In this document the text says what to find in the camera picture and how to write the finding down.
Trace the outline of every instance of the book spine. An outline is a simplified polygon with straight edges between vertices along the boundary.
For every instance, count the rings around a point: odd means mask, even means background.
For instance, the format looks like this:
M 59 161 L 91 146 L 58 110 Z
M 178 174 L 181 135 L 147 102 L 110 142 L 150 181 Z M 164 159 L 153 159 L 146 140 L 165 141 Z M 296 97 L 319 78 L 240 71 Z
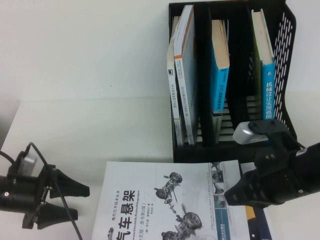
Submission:
M 189 108 L 189 102 L 188 102 L 183 61 L 182 61 L 182 58 L 176 58 L 174 59 L 174 61 L 175 61 L 176 74 L 177 74 L 178 83 L 179 83 L 186 135 L 188 138 L 189 145 L 194 145 L 195 139 L 194 139 L 193 128 L 192 128 L 192 120 L 190 116 L 190 108 Z
M 273 119 L 275 114 L 275 63 L 261 63 L 262 119 Z
M 179 112 L 179 103 L 178 103 L 178 91 L 176 84 L 176 72 L 175 65 L 167 66 L 169 87 L 170 87 L 170 97 L 171 97 L 171 108 L 172 115 L 174 119 L 174 128 L 175 128 L 175 137 L 178 146 L 182 146 L 184 144 L 182 126 L 181 126 L 181 118 Z
M 181 120 L 179 119 L 174 119 L 174 128 L 175 128 L 175 137 L 176 137 L 176 143 L 179 147 L 184 145 L 184 136 L 183 136 L 183 131 L 182 131 L 182 126 L 181 126 Z
M 227 82 L 228 82 L 228 75 L 229 75 L 229 68 L 223 68 L 217 70 L 216 77 L 216 84 L 215 84 L 215 91 L 213 94 L 214 97 L 214 105 L 213 105 L 213 129 L 215 134 L 215 141 L 216 143 L 219 142 L 219 135 L 221 129 L 221 121 L 223 116 L 224 104 L 225 104 L 225 96 L 227 91 Z

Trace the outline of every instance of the white table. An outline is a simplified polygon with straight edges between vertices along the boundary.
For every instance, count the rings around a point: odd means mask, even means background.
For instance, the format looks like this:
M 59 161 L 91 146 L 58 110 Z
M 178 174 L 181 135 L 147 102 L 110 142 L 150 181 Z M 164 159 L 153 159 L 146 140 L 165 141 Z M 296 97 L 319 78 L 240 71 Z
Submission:
M 310 92 L 287 92 L 286 106 L 298 135 L 309 146 L 320 141 L 318 103 Z M 106 161 L 172 162 L 169 97 L 24 102 L 2 150 L 16 158 L 33 141 L 50 164 L 90 187 L 90 197 L 67 197 L 79 211 L 83 239 L 91 239 Z M 9 163 L 0 160 L 0 175 Z M 40 171 L 40 161 L 36 171 Z M 49 200 L 56 205 L 60 199 Z M 278 240 L 318 239 L 320 194 L 269 208 Z M 23 215 L 0 212 L 2 240 L 76 240 L 70 222 L 43 230 L 22 229 Z
M 23 102 L 2 151 L 16 159 L 33 141 L 49 164 L 90 187 L 90 197 L 66 197 L 90 240 L 107 161 L 172 162 L 169 97 Z M 0 159 L 0 175 L 9 162 Z M 43 164 L 38 159 L 35 173 Z M 47 198 L 62 206 L 61 199 Z M 76 240 L 70 222 L 22 229 L 23 214 L 0 212 L 1 240 Z

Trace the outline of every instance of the blue book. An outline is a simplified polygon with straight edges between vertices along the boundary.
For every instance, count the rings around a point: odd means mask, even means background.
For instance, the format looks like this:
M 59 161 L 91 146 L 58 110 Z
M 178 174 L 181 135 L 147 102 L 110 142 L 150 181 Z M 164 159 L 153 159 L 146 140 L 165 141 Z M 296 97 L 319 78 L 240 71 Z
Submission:
M 254 31 L 254 79 L 261 99 L 261 118 L 273 119 L 275 112 L 275 57 L 272 50 L 264 11 L 252 10 Z
M 229 75 L 229 50 L 225 21 L 212 20 L 210 101 L 215 142 L 219 142 Z

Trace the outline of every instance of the robotic arm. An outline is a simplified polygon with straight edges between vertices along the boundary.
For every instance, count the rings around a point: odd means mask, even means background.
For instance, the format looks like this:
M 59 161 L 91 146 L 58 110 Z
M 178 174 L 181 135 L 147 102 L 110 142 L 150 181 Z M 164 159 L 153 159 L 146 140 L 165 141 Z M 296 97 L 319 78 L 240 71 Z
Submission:
M 37 177 L 31 176 L 37 160 L 29 153 L 31 146 L 44 163 Z M 88 197 L 88 186 L 72 180 L 56 169 L 55 165 L 48 164 L 33 143 L 18 155 L 16 161 L 3 152 L 1 155 L 12 165 L 6 176 L 0 176 L 0 211 L 23 213 L 23 229 L 32 229 L 34 223 L 37 229 L 67 221 L 74 224 L 74 220 L 78 219 L 78 211 L 68 208 L 64 197 Z M 65 207 L 46 202 L 48 193 L 51 199 L 61 197 Z
M 265 208 L 280 205 L 320 191 L 320 143 L 307 148 L 299 144 L 280 121 L 242 122 L 233 139 L 250 144 L 267 137 L 270 154 L 255 159 L 255 170 L 246 172 L 240 181 L 225 192 L 229 205 Z

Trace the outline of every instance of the book cover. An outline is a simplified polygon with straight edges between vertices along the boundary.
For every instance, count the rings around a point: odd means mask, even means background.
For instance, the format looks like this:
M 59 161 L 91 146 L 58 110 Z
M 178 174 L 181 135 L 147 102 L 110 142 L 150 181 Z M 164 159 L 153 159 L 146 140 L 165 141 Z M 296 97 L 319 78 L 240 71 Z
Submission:
M 166 70 L 167 70 L 168 80 L 169 80 L 171 109 L 172 109 L 172 116 L 173 116 L 174 129 L 175 129 L 175 138 L 176 138 L 177 145 L 183 146 L 185 143 L 186 126 L 184 123 L 183 115 L 181 115 L 183 111 L 182 111 L 181 100 L 179 99 L 180 95 L 177 88 L 177 75 L 176 75 L 176 68 L 175 68 L 174 43 L 173 43 L 173 35 L 178 25 L 178 21 L 179 21 L 179 17 L 175 16 L 173 18 L 172 34 L 171 34 L 168 51 L 166 54 Z
M 92 240 L 249 240 L 245 207 L 224 196 L 239 179 L 237 160 L 108 162 Z
M 262 119 L 273 119 L 275 111 L 275 58 L 263 10 L 252 10 L 254 79 L 261 99 Z
M 189 145 L 195 145 L 199 116 L 193 5 L 186 5 L 183 8 L 173 35 L 173 52 L 187 139 Z
M 210 101 L 215 142 L 219 142 L 229 75 L 229 51 L 225 22 L 212 21 Z

